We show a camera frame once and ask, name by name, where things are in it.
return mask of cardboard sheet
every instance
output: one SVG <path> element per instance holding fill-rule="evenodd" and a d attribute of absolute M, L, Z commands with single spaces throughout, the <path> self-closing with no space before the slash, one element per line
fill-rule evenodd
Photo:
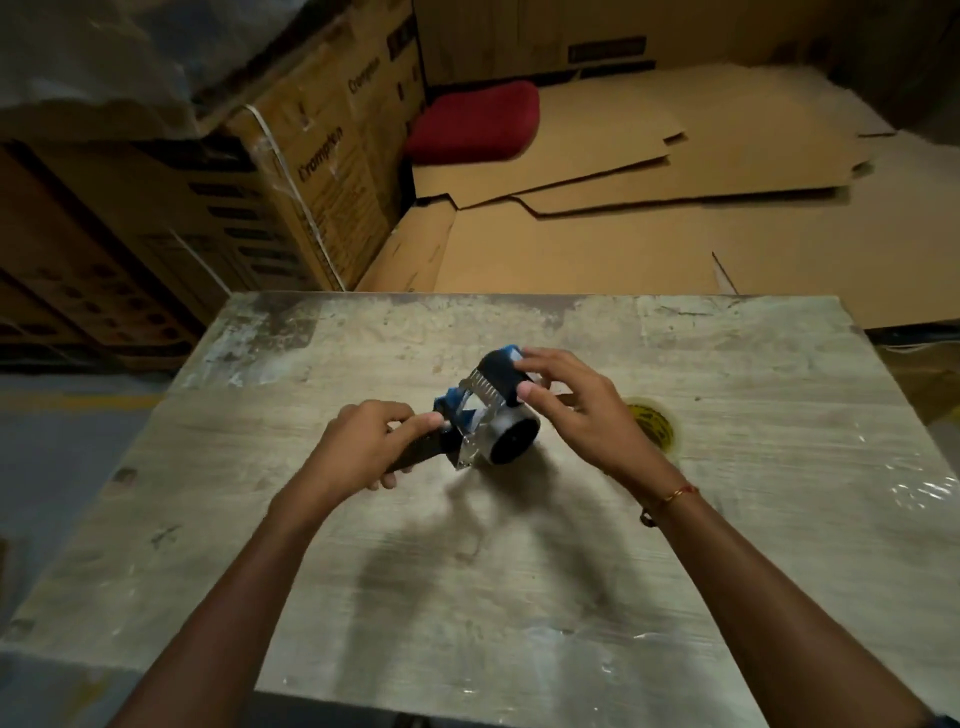
<path fill-rule="evenodd" d="M 446 199 L 411 207 L 397 224 L 357 291 L 430 293 L 457 215 Z"/>
<path fill-rule="evenodd" d="M 863 328 L 960 318 L 960 149 L 872 143 L 874 172 L 833 201 L 705 209 L 738 293 L 833 294 Z"/>
<path fill-rule="evenodd" d="M 668 145 L 661 163 L 516 195 L 539 214 L 835 187 L 869 158 L 865 145 L 763 72 L 713 65 L 597 83 L 633 85 L 659 99 L 685 138 Z"/>
<path fill-rule="evenodd" d="M 844 133 L 856 136 L 892 136 L 897 133 L 873 107 L 848 88 L 832 84 L 819 70 L 807 65 L 774 65 L 754 72 L 771 79 L 810 104 Z"/>
<path fill-rule="evenodd" d="M 438 293 L 719 293 L 697 206 L 539 220 L 506 200 L 463 210 Z"/>
<path fill-rule="evenodd" d="M 540 128 L 507 161 L 414 167 L 417 196 L 448 194 L 459 208 L 666 156 L 684 131 L 651 94 L 591 79 L 540 89 Z"/>

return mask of right hand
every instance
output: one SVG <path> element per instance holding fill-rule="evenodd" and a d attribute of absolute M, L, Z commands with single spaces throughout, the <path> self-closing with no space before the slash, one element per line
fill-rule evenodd
<path fill-rule="evenodd" d="M 590 465 L 620 483 L 642 505 L 669 497 L 687 484 L 634 421 L 613 382 L 570 352 L 525 348 L 523 356 L 516 368 L 537 373 L 542 381 L 520 383 L 517 396 L 549 420 Z M 550 392 L 554 381 L 573 394 Z"/>

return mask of fingernail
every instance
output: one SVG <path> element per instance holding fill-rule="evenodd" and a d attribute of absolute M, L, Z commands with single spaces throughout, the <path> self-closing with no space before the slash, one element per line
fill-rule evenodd
<path fill-rule="evenodd" d="M 534 383 L 532 381 L 521 381 L 516 386 L 516 398 L 520 401 L 527 401 L 530 393 L 533 391 Z"/>

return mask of wrist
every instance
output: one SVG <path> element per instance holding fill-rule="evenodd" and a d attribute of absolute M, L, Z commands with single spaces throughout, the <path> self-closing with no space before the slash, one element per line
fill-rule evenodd
<path fill-rule="evenodd" d="M 630 492 L 637 503 L 647 509 L 690 484 L 684 474 L 666 458 L 663 459 L 661 467 L 626 472 L 622 478 L 617 478 L 617 482 Z"/>
<path fill-rule="evenodd" d="M 264 522 L 278 531 L 312 539 L 340 501 L 323 486 L 299 482 L 298 475 L 270 501 Z"/>

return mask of yellow tape roll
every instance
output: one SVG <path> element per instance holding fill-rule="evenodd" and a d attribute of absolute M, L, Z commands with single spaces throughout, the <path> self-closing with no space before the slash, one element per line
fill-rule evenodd
<path fill-rule="evenodd" d="M 676 458 L 681 442 L 676 418 L 659 402 L 641 398 L 626 398 L 624 401 L 634 416 L 634 422 L 653 444 L 671 460 Z"/>

